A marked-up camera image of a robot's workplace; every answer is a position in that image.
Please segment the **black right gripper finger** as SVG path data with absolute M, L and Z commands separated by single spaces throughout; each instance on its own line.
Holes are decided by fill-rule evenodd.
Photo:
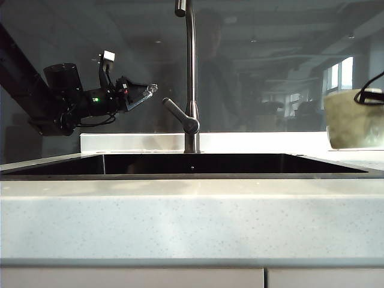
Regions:
M 357 104 L 383 104 L 383 92 L 369 91 L 368 87 L 377 79 L 383 77 L 384 72 L 374 76 L 355 94 L 353 100 Z

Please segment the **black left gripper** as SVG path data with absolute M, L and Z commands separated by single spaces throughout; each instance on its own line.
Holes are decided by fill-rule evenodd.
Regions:
M 86 91 L 87 110 L 90 116 L 127 112 L 151 98 L 157 90 L 158 85 L 155 83 L 139 84 L 126 77 L 120 77 L 114 87 Z

